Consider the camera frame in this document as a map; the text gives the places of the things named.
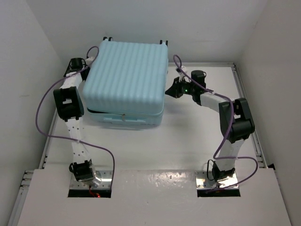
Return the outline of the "light blue suitcase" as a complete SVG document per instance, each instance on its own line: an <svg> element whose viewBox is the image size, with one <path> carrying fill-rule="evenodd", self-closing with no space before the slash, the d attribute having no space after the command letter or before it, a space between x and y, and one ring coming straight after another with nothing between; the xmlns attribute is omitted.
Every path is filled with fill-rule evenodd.
<svg viewBox="0 0 301 226"><path fill-rule="evenodd" d="M158 126L163 118L167 72L166 43L105 39L81 97L95 121Z"/></svg>

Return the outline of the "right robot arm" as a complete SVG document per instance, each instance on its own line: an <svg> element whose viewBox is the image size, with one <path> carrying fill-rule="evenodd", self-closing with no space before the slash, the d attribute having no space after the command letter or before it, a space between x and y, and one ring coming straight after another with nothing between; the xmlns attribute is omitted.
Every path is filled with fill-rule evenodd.
<svg viewBox="0 0 301 226"><path fill-rule="evenodd" d="M235 172L235 161L239 159L239 150L255 131L253 117L245 98L231 100L206 88L206 73L200 70L187 76L183 69L176 70L179 76L165 94L173 98L190 95L192 100L219 114L222 142L213 155L212 180L218 182Z"/></svg>

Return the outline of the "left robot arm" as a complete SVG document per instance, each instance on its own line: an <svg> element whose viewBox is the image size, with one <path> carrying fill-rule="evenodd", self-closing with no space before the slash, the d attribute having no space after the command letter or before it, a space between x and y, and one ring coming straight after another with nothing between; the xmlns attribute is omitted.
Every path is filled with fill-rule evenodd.
<svg viewBox="0 0 301 226"><path fill-rule="evenodd" d="M62 86L53 91L59 117L65 122L72 139L73 160L69 171L76 181L86 185L92 184L95 178L92 159L89 151L81 143L83 140L84 106L79 95L79 85L87 78L89 69L82 58L72 58L67 66Z"/></svg>

